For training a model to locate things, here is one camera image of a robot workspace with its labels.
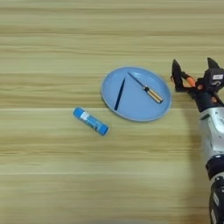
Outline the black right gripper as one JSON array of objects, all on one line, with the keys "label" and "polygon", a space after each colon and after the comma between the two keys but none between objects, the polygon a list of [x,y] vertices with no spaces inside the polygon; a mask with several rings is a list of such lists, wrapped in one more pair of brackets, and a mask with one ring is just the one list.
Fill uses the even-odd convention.
[{"label": "black right gripper", "polygon": [[[209,69],[220,68],[218,63],[212,58],[207,58],[207,63]],[[199,112],[203,112],[206,109],[224,107],[224,103],[218,96],[219,90],[224,87],[224,79],[206,80],[205,78],[198,78],[194,80],[181,70],[176,60],[172,62],[171,77],[177,92],[186,92],[188,90],[183,84],[183,80],[187,80],[190,85],[188,94],[195,100]]]}]

